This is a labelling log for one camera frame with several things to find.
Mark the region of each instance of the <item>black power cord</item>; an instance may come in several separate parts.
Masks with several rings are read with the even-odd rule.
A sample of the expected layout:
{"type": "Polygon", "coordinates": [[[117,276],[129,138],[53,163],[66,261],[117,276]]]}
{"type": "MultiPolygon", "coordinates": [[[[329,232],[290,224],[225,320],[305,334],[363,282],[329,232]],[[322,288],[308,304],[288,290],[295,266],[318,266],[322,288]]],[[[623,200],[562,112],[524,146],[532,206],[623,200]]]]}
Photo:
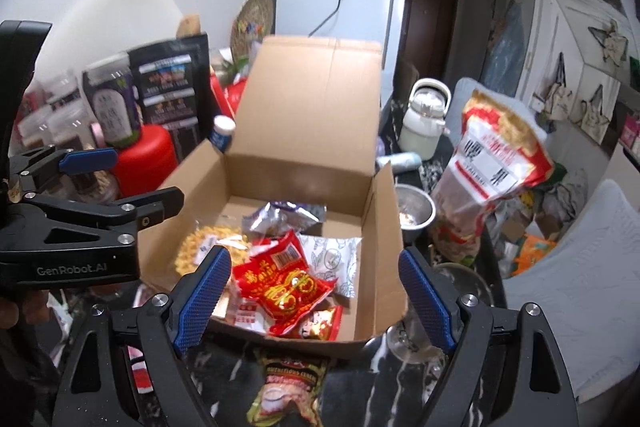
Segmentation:
{"type": "Polygon", "coordinates": [[[324,26],[331,17],[333,17],[335,14],[338,13],[338,10],[340,9],[340,3],[341,2],[342,2],[342,0],[338,0],[338,6],[335,7],[335,10],[332,11],[328,15],[328,17],[326,19],[324,19],[318,26],[316,26],[316,28],[311,33],[309,33],[309,35],[308,35],[309,37],[313,37],[315,32],[317,32],[320,28],[322,28],[322,26],[324,26]]]}

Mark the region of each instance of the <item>thermos handle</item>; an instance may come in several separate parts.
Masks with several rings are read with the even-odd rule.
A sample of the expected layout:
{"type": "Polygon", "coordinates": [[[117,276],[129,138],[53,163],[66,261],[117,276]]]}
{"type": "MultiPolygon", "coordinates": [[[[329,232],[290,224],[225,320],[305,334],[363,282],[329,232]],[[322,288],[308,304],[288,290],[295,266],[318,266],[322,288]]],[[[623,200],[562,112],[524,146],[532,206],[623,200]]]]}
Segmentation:
{"type": "Polygon", "coordinates": [[[411,99],[414,97],[415,92],[418,89],[422,89],[423,87],[435,87],[436,89],[444,93],[447,101],[444,104],[443,117],[447,116],[447,112],[449,111],[449,104],[451,103],[451,91],[449,90],[449,87],[446,86],[446,84],[443,84],[441,81],[436,80],[435,78],[421,78],[420,80],[418,80],[414,84],[414,87],[412,87],[411,89],[411,94],[409,95],[409,102],[411,103],[411,99]]]}

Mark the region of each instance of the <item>human hand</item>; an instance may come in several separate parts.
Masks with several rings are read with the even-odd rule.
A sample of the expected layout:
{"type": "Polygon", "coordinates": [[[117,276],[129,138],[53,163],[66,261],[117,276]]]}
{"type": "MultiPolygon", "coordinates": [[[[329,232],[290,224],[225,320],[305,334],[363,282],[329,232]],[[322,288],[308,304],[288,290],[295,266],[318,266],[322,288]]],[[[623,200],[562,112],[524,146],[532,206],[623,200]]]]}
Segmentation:
{"type": "MultiPolygon", "coordinates": [[[[22,303],[22,313],[27,324],[40,324],[49,320],[49,308],[47,301],[49,300],[49,292],[32,291],[22,303]]],[[[15,326],[18,321],[18,305],[3,297],[0,297],[0,330],[8,330],[15,326]]]]}

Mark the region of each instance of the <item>wooden door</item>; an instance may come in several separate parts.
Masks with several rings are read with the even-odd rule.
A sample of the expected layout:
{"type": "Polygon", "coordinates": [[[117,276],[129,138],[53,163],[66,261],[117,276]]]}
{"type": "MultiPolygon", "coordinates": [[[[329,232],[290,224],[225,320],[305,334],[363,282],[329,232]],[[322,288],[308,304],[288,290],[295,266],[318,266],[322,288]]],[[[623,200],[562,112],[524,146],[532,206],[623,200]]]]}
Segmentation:
{"type": "Polygon", "coordinates": [[[420,78],[441,80],[449,56],[458,0],[407,0],[406,35],[401,53],[420,78]]]}

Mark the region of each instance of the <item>cardboard box on refrigerator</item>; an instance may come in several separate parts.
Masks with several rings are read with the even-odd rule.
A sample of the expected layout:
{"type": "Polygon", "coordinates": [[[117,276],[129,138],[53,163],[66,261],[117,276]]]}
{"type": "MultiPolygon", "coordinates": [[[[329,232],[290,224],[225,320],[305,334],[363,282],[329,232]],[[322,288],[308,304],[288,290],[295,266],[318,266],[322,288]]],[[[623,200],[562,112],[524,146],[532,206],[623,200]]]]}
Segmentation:
{"type": "Polygon", "coordinates": [[[350,357],[402,318],[402,239],[390,168],[374,174],[382,52],[375,42],[264,39],[225,155],[203,142],[167,179],[185,194],[178,216],[140,234],[142,279],[170,291],[174,259],[195,219],[250,214],[265,201],[327,206],[324,237],[362,237],[356,297],[335,342],[264,337],[223,321],[211,327],[299,351],[350,357]]]}

